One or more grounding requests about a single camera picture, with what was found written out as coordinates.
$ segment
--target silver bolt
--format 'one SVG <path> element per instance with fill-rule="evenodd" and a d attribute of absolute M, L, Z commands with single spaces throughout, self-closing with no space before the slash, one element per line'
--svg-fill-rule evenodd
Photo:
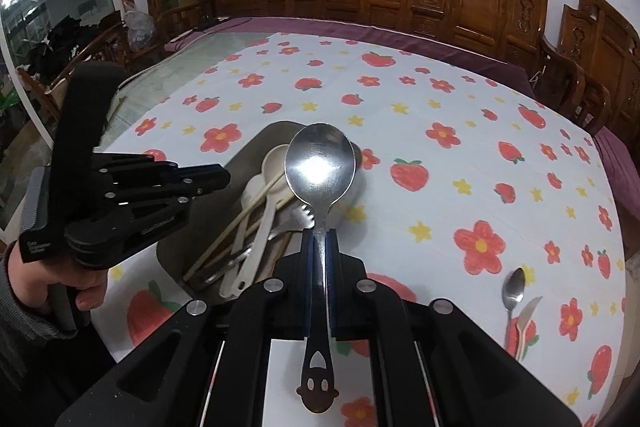
<path fill-rule="evenodd" d="M 284 282 L 280 279 L 267 279 L 262 286 L 269 293 L 276 293 L 284 288 Z"/>
<path fill-rule="evenodd" d="M 376 290 L 376 283 L 371 279 L 360 279 L 356 283 L 356 288 L 360 290 L 362 293 L 371 293 Z"/>
<path fill-rule="evenodd" d="M 433 311 L 440 315 L 449 315 L 453 311 L 453 304 L 447 299 L 438 299 L 433 303 Z"/>
<path fill-rule="evenodd" d="M 187 304 L 187 313 L 196 317 L 207 311 L 207 304 L 204 301 L 191 301 Z"/>

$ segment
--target table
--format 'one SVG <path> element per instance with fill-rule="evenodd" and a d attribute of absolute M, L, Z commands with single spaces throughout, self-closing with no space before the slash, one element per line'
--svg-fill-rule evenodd
<path fill-rule="evenodd" d="M 282 120 L 331 123 L 363 149 L 366 188 L 338 228 L 340 249 L 401 297 L 451 299 L 501 344 L 500 290 L 521 266 L 527 286 L 514 315 L 543 296 L 522 363 L 593 424 L 618 357 L 625 277 L 618 217 L 587 133 L 514 90 L 430 58 L 275 34 L 210 65 L 109 149 L 181 166 L 225 164 Z M 119 360 L 132 338 L 188 296 L 154 248 L 110 275 L 93 320 Z M 304 345 L 274 343 L 265 425 L 375 425 L 367 346 L 337 349 L 340 397 L 312 415 L 295 393 Z"/>

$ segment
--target wooden chopstick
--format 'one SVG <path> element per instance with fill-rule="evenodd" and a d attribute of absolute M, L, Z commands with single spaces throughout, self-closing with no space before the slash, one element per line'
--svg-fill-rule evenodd
<path fill-rule="evenodd" d="M 278 183 L 283 176 L 284 176 L 284 171 L 281 172 L 278 176 L 275 176 L 273 180 L 267 183 L 264 186 L 264 188 L 258 193 L 258 195 L 253 200 L 251 200 L 251 202 L 247 205 L 247 207 L 244 208 L 242 212 L 240 212 L 240 214 L 238 214 L 236 218 L 233 221 L 231 221 L 231 223 L 228 224 L 226 229 L 222 231 L 222 233 L 211 244 L 211 246 L 207 248 L 207 250 L 205 250 L 205 252 L 200 257 L 198 257 L 197 261 L 193 263 L 193 266 L 191 266 L 191 268 L 187 271 L 187 273 L 184 274 L 184 277 L 182 279 L 185 282 L 191 279 L 191 277 L 193 277 L 194 273 L 196 273 L 197 270 L 200 269 L 200 267 L 209 258 L 209 256 L 215 251 L 215 249 L 220 246 L 220 243 L 222 243 L 225 240 L 226 236 L 229 235 L 235 229 L 235 227 L 237 227 L 240 224 L 240 221 L 242 221 L 245 216 L 247 216 L 249 213 L 254 211 L 254 208 L 258 206 L 262 202 L 262 200 L 266 197 L 267 192 L 269 192 L 273 188 L 273 185 Z"/>

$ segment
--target butter knife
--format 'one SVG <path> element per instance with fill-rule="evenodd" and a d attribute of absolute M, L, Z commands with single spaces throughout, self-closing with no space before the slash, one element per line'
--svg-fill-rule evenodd
<path fill-rule="evenodd" d="M 536 306 L 541 300 L 542 297 L 531 299 L 524 306 L 524 308 L 520 312 L 520 315 L 518 315 L 518 320 L 516 321 L 516 329 L 518 330 L 518 349 L 516 350 L 516 360 L 520 360 L 522 358 L 525 348 L 525 336 L 527 333 L 527 328 L 529 327 L 529 323 L 531 322 L 533 312 L 536 310 Z"/>

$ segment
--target small spoon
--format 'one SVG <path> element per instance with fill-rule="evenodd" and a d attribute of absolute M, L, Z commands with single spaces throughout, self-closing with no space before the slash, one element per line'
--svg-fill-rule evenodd
<path fill-rule="evenodd" d="M 511 318 L 513 310 L 524 297 L 524 270 L 516 268 L 504 281 L 502 286 L 502 303 L 507 309 L 507 333 L 504 339 L 504 349 L 509 344 L 509 330 L 511 328 Z"/>
<path fill-rule="evenodd" d="M 338 392 L 334 387 L 328 279 L 330 256 L 326 251 L 326 216 L 353 182 L 356 160 L 351 142 L 335 127 L 315 123 L 301 129 L 291 141 L 284 162 L 293 193 L 311 206 L 316 216 L 307 308 L 305 360 L 297 393 L 314 413 L 329 409 Z"/>

